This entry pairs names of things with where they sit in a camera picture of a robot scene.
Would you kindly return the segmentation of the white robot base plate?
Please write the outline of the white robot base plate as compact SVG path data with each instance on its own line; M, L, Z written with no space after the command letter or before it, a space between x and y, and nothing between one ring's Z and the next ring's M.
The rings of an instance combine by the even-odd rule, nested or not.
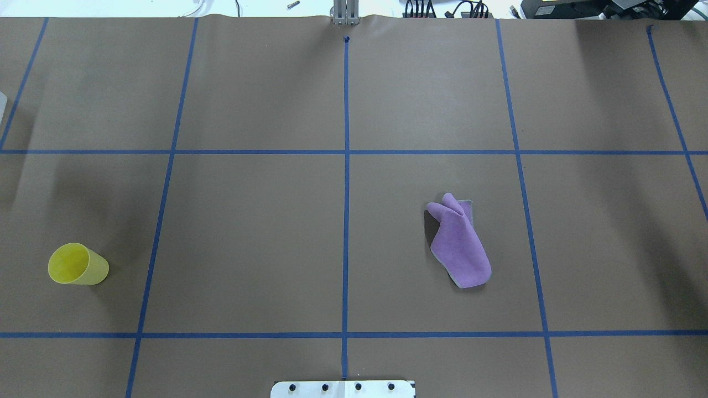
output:
M270 397L416 397L414 381L334 380L277 382Z

